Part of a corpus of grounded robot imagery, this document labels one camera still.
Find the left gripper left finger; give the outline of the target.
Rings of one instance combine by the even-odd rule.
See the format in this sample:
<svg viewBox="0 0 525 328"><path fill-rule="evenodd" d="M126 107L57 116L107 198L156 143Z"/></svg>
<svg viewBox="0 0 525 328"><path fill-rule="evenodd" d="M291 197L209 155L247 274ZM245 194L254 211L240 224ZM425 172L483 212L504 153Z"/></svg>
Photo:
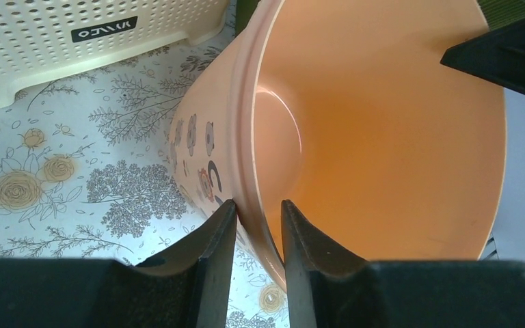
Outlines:
<svg viewBox="0 0 525 328"><path fill-rule="evenodd" d="M135 266L0 258L0 327L223 327L236 232L236 205L227 200Z"/></svg>

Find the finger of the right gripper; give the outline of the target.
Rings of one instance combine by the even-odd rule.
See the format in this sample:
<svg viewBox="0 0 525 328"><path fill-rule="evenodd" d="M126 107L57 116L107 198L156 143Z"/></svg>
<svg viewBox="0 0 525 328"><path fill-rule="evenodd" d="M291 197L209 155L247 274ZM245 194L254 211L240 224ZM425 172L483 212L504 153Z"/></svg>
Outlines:
<svg viewBox="0 0 525 328"><path fill-rule="evenodd" d="M525 95L525 18L450 47L440 63Z"/></svg>

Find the green mesh waste bin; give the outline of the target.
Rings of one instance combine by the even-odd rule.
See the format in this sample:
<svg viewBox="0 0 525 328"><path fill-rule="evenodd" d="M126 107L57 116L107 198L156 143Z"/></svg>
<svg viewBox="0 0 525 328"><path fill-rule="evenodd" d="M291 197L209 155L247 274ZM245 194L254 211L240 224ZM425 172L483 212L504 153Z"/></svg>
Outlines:
<svg viewBox="0 0 525 328"><path fill-rule="evenodd" d="M250 0L231 1L235 34L245 29L258 3ZM525 18L525 0L478 0L477 4L491 30Z"/></svg>

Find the orange bucket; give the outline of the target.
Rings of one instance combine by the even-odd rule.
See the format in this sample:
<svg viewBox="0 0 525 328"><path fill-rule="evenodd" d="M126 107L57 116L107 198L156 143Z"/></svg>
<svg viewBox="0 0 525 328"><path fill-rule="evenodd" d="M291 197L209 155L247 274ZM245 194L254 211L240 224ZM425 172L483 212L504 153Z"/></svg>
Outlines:
<svg viewBox="0 0 525 328"><path fill-rule="evenodd" d="M476 260L504 92L440 60L487 30L476 1L261 1L179 104L173 177L203 215L236 202L240 242L280 287L283 200L367 260Z"/></svg>

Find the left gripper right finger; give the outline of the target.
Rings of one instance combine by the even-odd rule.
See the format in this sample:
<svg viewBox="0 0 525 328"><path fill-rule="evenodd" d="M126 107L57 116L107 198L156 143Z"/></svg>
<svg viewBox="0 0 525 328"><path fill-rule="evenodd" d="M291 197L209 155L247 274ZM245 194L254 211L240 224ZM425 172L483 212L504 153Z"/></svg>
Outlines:
<svg viewBox="0 0 525 328"><path fill-rule="evenodd" d="M282 202L292 327L525 327L525 262L365 260Z"/></svg>

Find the cream perforated basket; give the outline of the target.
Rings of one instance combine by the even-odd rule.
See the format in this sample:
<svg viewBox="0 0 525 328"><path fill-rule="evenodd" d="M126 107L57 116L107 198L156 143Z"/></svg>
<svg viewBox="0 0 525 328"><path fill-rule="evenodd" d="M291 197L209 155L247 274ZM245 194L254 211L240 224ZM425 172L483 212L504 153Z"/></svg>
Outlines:
<svg viewBox="0 0 525 328"><path fill-rule="evenodd" d="M228 1L0 1L0 108L28 87L218 34Z"/></svg>

